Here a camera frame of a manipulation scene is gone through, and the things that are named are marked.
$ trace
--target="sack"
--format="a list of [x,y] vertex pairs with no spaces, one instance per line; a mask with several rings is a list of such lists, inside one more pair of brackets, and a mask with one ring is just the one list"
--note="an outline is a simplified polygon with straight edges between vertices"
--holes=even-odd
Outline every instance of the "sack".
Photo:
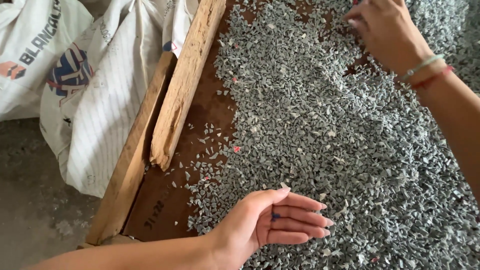
[[[63,179],[80,192],[103,196],[162,47],[171,41],[180,54],[184,38],[177,39],[192,18],[186,2],[198,7],[197,0],[113,0],[48,73],[40,127]],[[171,39],[163,44],[162,36]]]
[[77,0],[0,4],[0,121],[39,116],[49,67],[91,22]]

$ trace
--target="concrete floor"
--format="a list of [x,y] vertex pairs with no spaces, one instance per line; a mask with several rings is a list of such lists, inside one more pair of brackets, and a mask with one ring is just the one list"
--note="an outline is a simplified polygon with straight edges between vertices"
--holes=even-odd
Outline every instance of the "concrete floor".
[[0,122],[0,270],[74,250],[99,203],[62,180],[38,119]]

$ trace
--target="fingernail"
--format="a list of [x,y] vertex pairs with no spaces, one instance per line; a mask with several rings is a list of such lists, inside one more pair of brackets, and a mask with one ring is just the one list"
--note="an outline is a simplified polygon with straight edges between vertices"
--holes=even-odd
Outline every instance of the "fingernail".
[[288,193],[288,192],[290,192],[290,188],[289,187],[283,187],[283,188],[277,189],[277,191],[281,192],[281,193]]
[[353,28],[357,28],[357,22],[354,19],[349,19],[348,24],[351,25]]
[[335,223],[333,223],[333,221],[332,221],[332,220],[330,220],[330,219],[327,219],[327,226],[332,226],[333,224],[335,224]]
[[325,236],[329,236],[329,235],[330,235],[330,231],[329,231],[329,230],[324,229],[324,232],[325,232]]

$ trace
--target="bracelet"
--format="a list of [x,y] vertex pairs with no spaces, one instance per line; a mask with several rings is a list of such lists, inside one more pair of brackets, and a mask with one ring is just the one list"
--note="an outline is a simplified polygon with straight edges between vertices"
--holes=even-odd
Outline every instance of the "bracelet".
[[417,84],[412,85],[412,89],[418,89],[418,88],[423,88],[427,89],[430,84],[432,84],[435,80],[439,79],[440,77],[445,77],[447,74],[449,74],[454,68],[451,65],[448,65],[446,68],[442,70],[442,72],[437,73],[433,75],[432,77],[419,82]]
[[445,56],[444,54],[434,55],[434,56],[430,57],[429,59],[425,60],[420,65],[418,65],[416,68],[407,70],[407,74],[402,76],[402,80],[407,81],[407,79],[410,78],[415,72],[419,71],[423,67],[426,67],[426,66],[430,65],[431,63],[437,61],[438,59],[443,59],[444,56]]

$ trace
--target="hand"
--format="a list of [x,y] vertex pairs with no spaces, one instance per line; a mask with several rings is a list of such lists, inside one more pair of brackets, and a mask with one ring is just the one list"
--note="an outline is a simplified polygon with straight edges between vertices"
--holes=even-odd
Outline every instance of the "hand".
[[[413,24],[404,0],[364,0],[345,19],[361,35],[367,50],[400,76],[434,55]],[[438,60],[415,73],[409,82],[423,81],[445,66]]]
[[219,270],[239,269],[266,244],[302,244],[330,235],[333,221],[312,210],[327,206],[290,188],[255,191],[241,200],[206,236],[214,244]]

